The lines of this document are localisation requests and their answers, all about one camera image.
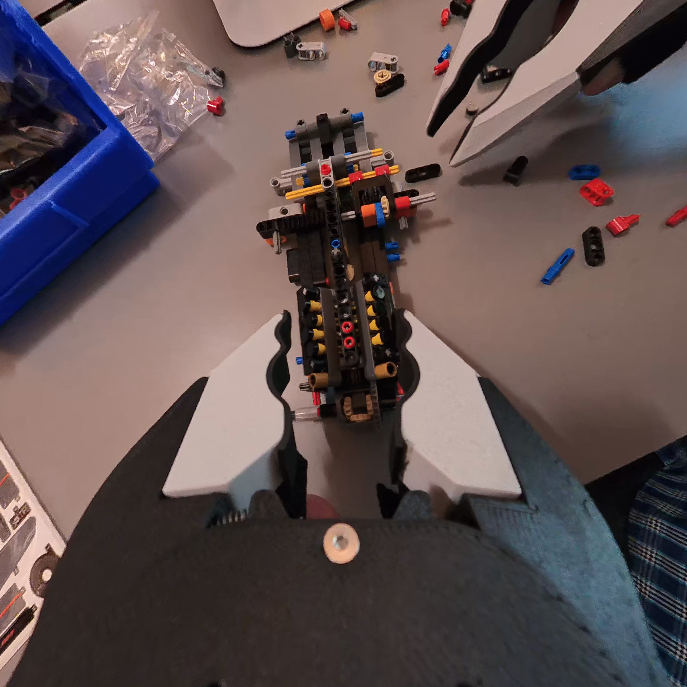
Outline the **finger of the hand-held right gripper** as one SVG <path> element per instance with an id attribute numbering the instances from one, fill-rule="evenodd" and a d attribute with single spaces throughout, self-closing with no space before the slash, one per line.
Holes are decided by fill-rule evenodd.
<path id="1" fill-rule="evenodd" d="M 427 135 L 439 131 L 486 66 L 515 71 L 544 47 L 558 7 L 558 1 L 476 1 L 427 120 Z"/>
<path id="2" fill-rule="evenodd" d="M 643 1 L 573 1 L 561 27 L 522 63 L 462 133 L 450 165 L 461 166 L 581 87 L 580 75 L 644 31 Z"/>

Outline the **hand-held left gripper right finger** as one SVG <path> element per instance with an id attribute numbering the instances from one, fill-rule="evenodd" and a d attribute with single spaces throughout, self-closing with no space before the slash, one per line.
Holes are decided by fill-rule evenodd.
<path id="1" fill-rule="evenodd" d="M 397 313 L 404 391 L 393 415 L 393 483 L 431 503 L 522 494 L 478 373 L 408 311 Z"/>

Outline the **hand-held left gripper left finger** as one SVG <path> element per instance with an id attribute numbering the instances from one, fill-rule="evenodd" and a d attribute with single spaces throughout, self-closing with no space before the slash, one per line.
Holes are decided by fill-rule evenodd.
<path id="1" fill-rule="evenodd" d="M 167 497 L 222 493 L 249 502 L 275 490 L 306 501 L 307 461 L 297 451 L 283 392 L 291 315 L 263 325 L 210 373 L 162 488 Z"/>

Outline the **multicolour lego technic chassis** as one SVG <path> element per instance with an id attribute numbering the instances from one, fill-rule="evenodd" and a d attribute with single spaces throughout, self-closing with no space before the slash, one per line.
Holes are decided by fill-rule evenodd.
<path id="1" fill-rule="evenodd" d="M 393 266 L 394 231 L 436 200 L 404 188 L 391 151 L 372 149 L 364 114 L 298 120 L 285 133 L 291 166 L 270 180 L 281 203 L 256 231 L 286 250 L 315 418 L 381 426 L 403 393 Z"/>

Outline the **red lego connector block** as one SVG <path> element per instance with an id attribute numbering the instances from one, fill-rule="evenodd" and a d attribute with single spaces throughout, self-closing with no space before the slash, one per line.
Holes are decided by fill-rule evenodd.
<path id="1" fill-rule="evenodd" d="M 602 207 L 613 197 L 615 190 L 601 178 L 588 180 L 580 187 L 579 194 L 594 207 Z"/>

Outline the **long blue lego pin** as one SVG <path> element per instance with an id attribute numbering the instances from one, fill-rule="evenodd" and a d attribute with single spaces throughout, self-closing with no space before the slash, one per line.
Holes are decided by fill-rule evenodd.
<path id="1" fill-rule="evenodd" d="M 562 271 L 569 264 L 571 259 L 575 256 L 575 250 L 572 248 L 567 248 L 564 250 L 553 262 L 551 266 L 547 268 L 544 275 L 541 278 L 541 283 L 545 286 L 550 286 L 553 282 L 561 275 Z"/>

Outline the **lego sticker sheet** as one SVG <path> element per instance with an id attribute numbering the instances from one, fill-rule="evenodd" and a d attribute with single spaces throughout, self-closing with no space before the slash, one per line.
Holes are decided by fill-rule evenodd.
<path id="1" fill-rule="evenodd" d="M 1 670 L 34 631 L 65 541 L 1 443 Z"/>

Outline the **plastic bags of lego parts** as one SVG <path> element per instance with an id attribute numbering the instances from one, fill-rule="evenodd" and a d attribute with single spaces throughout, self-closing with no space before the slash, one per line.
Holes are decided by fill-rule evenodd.
<path id="1" fill-rule="evenodd" d="M 40 56 L 1 57 L 1 217 L 64 167 L 104 125 Z"/>

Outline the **grey flat stand base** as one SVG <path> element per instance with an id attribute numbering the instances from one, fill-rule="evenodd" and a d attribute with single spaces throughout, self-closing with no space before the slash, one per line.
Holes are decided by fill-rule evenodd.
<path id="1" fill-rule="evenodd" d="M 338 10 L 350 1 L 214 1 L 231 42 L 261 47 L 317 21 L 322 10 Z"/>

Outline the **person's plaid clothing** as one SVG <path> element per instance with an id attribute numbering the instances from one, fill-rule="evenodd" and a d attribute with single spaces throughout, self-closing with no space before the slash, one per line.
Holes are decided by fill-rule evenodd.
<path id="1" fill-rule="evenodd" d="M 669 682 L 685 686 L 686 437 L 657 457 L 629 512 L 630 570 Z"/>

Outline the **blue plastic bin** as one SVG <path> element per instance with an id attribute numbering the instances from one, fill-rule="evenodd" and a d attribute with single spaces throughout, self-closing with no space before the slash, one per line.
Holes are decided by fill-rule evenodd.
<path id="1" fill-rule="evenodd" d="M 10 319 L 159 185 L 153 161 L 17 1 L 1 2 L 1 57 L 40 56 L 104 129 L 1 218 L 1 322 Z"/>

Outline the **clear empty plastic bag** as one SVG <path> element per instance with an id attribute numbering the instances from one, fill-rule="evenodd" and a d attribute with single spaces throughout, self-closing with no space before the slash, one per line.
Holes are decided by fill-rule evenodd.
<path id="1" fill-rule="evenodd" d="M 159 12 L 93 35 L 78 71 L 156 162 L 205 114 L 225 84 L 162 26 Z"/>

